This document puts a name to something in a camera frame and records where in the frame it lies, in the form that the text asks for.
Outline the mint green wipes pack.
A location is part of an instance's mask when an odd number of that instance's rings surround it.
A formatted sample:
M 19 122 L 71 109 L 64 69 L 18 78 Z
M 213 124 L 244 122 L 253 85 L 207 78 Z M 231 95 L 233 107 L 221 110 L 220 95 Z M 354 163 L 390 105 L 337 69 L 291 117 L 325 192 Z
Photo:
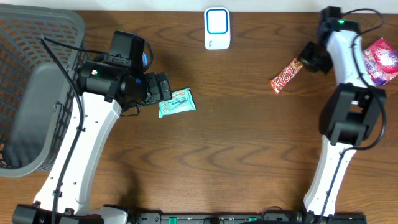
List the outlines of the mint green wipes pack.
M 159 103 L 159 118 L 164 116 L 196 110 L 190 88 L 172 93 L 172 99 Z

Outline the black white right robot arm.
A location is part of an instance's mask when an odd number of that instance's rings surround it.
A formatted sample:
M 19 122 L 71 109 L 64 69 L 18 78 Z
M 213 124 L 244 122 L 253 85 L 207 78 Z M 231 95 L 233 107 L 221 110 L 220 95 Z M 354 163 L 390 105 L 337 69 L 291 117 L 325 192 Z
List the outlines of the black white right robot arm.
M 370 145 L 362 146 L 378 118 L 386 123 L 386 94 L 366 74 L 359 24 L 339 18 L 319 23 L 317 43 L 309 42 L 299 59 L 313 71 L 333 70 L 336 90 L 322 109 L 318 129 L 322 151 L 304 205 L 314 223 L 335 215 L 336 198 L 356 152 L 367 151 L 384 137 L 385 128 Z

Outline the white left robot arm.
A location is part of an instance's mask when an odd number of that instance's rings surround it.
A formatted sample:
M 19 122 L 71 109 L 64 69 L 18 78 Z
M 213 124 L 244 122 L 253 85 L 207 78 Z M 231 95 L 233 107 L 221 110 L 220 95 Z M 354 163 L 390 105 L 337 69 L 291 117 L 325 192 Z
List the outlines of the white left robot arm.
M 19 204 L 13 223 L 132 223 L 128 210 L 90 210 L 90 195 L 104 144 L 121 113 L 171 99 L 168 75 L 146 68 L 88 61 L 55 164 L 32 205 Z

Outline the red purple pad pack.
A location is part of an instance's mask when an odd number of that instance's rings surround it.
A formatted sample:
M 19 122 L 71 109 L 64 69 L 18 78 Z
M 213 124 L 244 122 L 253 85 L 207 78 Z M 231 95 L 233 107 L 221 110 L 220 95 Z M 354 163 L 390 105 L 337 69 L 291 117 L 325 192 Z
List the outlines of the red purple pad pack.
M 366 69 L 376 86 L 385 85 L 397 76 L 397 50 L 380 38 L 363 50 Z

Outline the red orange chocolate bar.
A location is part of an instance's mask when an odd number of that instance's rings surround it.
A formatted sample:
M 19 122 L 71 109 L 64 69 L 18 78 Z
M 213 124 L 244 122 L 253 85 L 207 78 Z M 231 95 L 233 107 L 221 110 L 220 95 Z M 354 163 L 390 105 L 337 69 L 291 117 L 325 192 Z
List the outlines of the red orange chocolate bar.
M 283 87 L 293 79 L 296 74 L 303 68 L 303 63 L 294 58 L 278 75 L 269 80 L 272 89 L 278 94 Z

